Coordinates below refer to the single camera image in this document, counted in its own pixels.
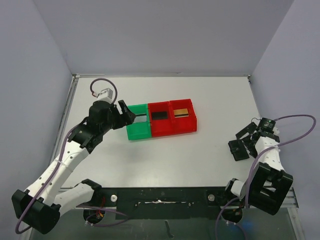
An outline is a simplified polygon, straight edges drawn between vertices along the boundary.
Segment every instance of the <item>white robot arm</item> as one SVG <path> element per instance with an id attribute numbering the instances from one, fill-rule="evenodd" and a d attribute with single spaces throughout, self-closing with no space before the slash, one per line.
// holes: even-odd
<path id="1" fill-rule="evenodd" d="M 249 158 L 247 151 L 256 158 L 262 151 L 273 146 L 275 148 L 266 151 L 258 159 L 249 184 L 248 180 L 243 182 L 233 178 L 225 188 L 229 198 L 243 200 L 249 193 L 248 203 L 271 215 L 278 212 L 293 183 L 293 177 L 286 173 L 280 161 L 277 147 L 280 143 L 279 130 L 275 123 L 267 118 L 262 118 L 258 126 L 252 122 L 236 134 L 237 140 L 229 142 L 236 161 Z"/>
<path id="2" fill-rule="evenodd" d="M 23 222 L 42 234 L 48 233 L 64 213 L 91 201 L 95 191 L 101 188 L 99 184 L 86 179 L 74 188 L 58 194 L 73 170 L 102 142 L 105 133 L 134 122 L 136 116 L 124 101 L 118 101 L 122 110 L 120 114 L 111 98 L 112 91 L 109 88 L 102 90 L 90 107 L 88 117 L 66 136 L 68 141 L 65 139 L 65 145 L 62 145 L 62 157 L 57 156 L 25 191 L 17 190 L 13 194 L 11 199 L 17 218 L 22 218 Z"/>

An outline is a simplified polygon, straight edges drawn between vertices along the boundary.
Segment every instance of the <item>white wall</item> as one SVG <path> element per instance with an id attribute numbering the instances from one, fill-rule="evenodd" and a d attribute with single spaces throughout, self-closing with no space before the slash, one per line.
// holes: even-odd
<path id="1" fill-rule="evenodd" d="M 49 163 L 71 73 L 31 0 L 0 1 L 0 239 L 18 239 L 11 203 Z"/>
<path id="2" fill-rule="evenodd" d="M 293 0 L 34 0 L 75 74 L 251 74 Z"/>
<path id="3" fill-rule="evenodd" d="M 295 0 L 252 75 L 253 93 L 263 116 L 305 113 L 318 120 L 310 136 L 282 147 L 280 153 L 285 169 L 294 176 L 307 240 L 318 240 L 320 236 L 319 10 L 319 0 Z M 311 126 L 308 119 L 282 121 L 282 141 Z"/>

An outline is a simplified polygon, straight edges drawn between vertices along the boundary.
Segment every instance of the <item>open box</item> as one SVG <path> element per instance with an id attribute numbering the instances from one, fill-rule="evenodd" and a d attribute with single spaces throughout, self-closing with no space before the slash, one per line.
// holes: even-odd
<path id="1" fill-rule="evenodd" d="M 174 132 L 174 112 L 169 101 L 148 104 L 152 137 L 168 136 Z"/>
<path id="2" fill-rule="evenodd" d="M 148 105 L 132 105 L 128 106 L 128 108 L 136 115 L 134 123 L 126 126 L 128 139 L 138 140 L 151 138 Z"/>
<path id="3" fill-rule="evenodd" d="M 173 128 L 175 134 L 197 131 L 197 117 L 191 99 L 170 101 L 173 110 Z"/>

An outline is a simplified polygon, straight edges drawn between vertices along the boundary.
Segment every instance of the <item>purple cable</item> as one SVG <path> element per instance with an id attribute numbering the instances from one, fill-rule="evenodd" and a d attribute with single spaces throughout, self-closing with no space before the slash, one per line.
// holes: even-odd
<path id="1" fill-rule="evenodd" d="M 249 176 L 246 180 L 246 185 L 247 186 L 250 186 L 251 182 L 252 182 L 252 178 L 253 178 L 253 174 L 254 174 L 254 169 L 255 169 L 255 166 L 259 160 L 259 158 L 264 154 L 266 153 L 267 151 L 271 150 L 271 149 L 274 149 L 276 147 L 281 147 L 281 146 L 284 146 L 284 145 L 287 145 L 287 144 L 290 144 L 290 143 L 293 143 L 295 141 L 298 141 L 300 139 L 303 139 L 305 136 L 309 135 L 313 129 L 315 128 L 316 126 L 316 123 L 317 123 L 317 120 L 314 116 L 312 115 L 308 115 L 308 114 L 296 114 L 296 115 L 288 115 L 288 116 L 282 116 L 282 117 L 279 117 L 279 118 L 276 118 L 274 119 L 274 121 L 278 121 L 278 120 L 281 120 L 281 119 L 287 119 L 287 118 L 294 118 L 294 117 L 308 117 L 308 118 L 311 118 L 313 119 L 313 124 L 311 126 L 311 128 L 303 135 L 299 136 L 299 137 L 296 137 L 292 140 L 289 140 L 289 141 L 286 141 L 286 142 L 283 142 L 283 143 L 279 143 L 278 145 L 276 146 L 271 146 L 271 147 L 268 147 L 266 148 L 265 150 L 263 150 L 262 152 L 260 152 L 258 154 L 258 156 L 256 156 L 256 158 L 254 159 L 253 163 L 252 163 L 252 166 L 250 168 L 250 172 L 249 172 Z M 250 187 L 246 187 L 245 188 L 245 207 L 246 208 L 249 208 L 249 190 L 250 190 Z"/>
<path id="2" fill-rule="evenodd" d="M 114 88 L 114 99 L 113 99 L 113 101 L 112 101 L 111 104 L 114 104 L 114 103 L 116 102 L 116 100 L 117 100 L 117 97 L 118 97 L 118 90 L 117 90 L 116 85 L 115 85 L 112 81 L 110 81 L 109 79 L 100 77 L 100 78 L 97 78 L 97 79 L 93 80 L 93 81 L 91 82 L 91 84 L 90 84 L 90 91 L 91 91 L 91 93 L 92 93 L 92 94 L 95 93 L 95 91 L 92 89 L 92 86 L 94 85 L 95 82 L 98 82 L 98 81 L 106 81 L 106 82 L 108 82 L 108 83 L 110 83 L 110 84 L 112 85 L 112 87 Z"/>
<path id="3" fill-rule="evenodd" d="M 116 211 L 116 210 L 112 210 L 112 209 L 106 209 L 106 208 L 102 208 L 102 207 L 78 205 L 77 208 L 88 208 L 88 209 L 93 209 L 93 210 L 100 210 L 100 211 L 103 211 L 103 212 L 109 212 L 109 213 L 114 213 L 114 214 L 118 214 L 118 215 L 122 215 L 122 216 L 128 217 L 128 215 L 126 215 L 126 214 L 124 214 L 122 212 L 119 212 L 119 211 Z M 89 218 L 91 218 L 91 217 L 93 217 L 95 215 L 96 214 L 92 214 L 92 215 L 88 216 L 85 220 L 88 221 Z M 129 220 L 129 218 L 121 220 L 121 221 L 117 221 L 117 222 L 114 222 L 114 223 L 109 223 L 109 224 L 93 224 L 92 226 L 94 226 L 94 227 L 112 227 L 112 226 L 116 226 L 116 225 L 119 225 L 119 224 L 123 224 L 128 220 Z"/>
<path id="4" fill-rule="evenodd" d="M 39 191 L 34 195 L 34 197 L 31 199 L 31 201 L 29 202 L 29 204 L 26 206 L 26 208 L 24 209 L 23 213 L 21 214 L 20 218 L 18 219 L 18 222 L 15 226 L 15 233 L 16 234 L 23 234 L 25 231 L 29 230 L 31 228 L 31 226 L 26 227 L 23 230 L 19 230 L 20 224 L 23 221 L 24 217 L 26 216 L 27 212 L 29 211 L 29 209 L 31 208 L 31 206 L 34 204 L 34 202 L 37 200 L 37 198 L 39 197 L 39 195 L 42 193 L 42 191 L 46 188 L 46 186 L 49 184 L 49 182 L 52 180 L 52 178 L 55 176 L 55 174 L 57 173 L 59 167 L 60 167 L 60 162 L 62 161 L 63 155 L 65 153 L 65 148 L 66 148 L 66 144 L 67 144 L 67 140 L 69 135 L 71 134 L 71 132 L 77 127 L 73 127 L 70 131 L 68 131 L 68 133 L 66 134 L 62 146 L 61 146 L 61 151 L 60 151 L 60 156 L 58 159 L 58 162 L 53 170 L 53 172 L 51 173 L 51 175 L 48 177 L 48 179 L 45 181 L 45 183 L 42 185 L 42 187 L 39 189 Z"/>
<path id="5" fill-rule="evenodd" d="M 221 211 L 219 212 L 218 217 L 216 218 L 215 227 L 214 227 L 215 240 L 218 240 L 218 221 L 219 221 L 219 219 L 221 218 L 222 213 L 224 212 L 224 210 L 225 210 L 230 204 L 232 204 L 232 203 L 233 203 L 234 201 L 236 201 L 236 200 L 239 200 L 239 198 L 238 198 L 238 197 L 235 197 L 235 198 L 231 199 L 230 201 L 228 201 L 227 204 L 224 205 L 223 208 L 221 209 Z M 237 224 L 237 223 L 236 223 L 235 225 L 238 226 L 238 228 L 241 229 L 241 231 L 243 232 L 243 235 L 244 235 L 244 239 L 247 240 L 247 239 L 248 239 L 248 236 L 247 236 L 246 231 L 244 230 L 244 228 L 243 228 L 240 224 Z"/>

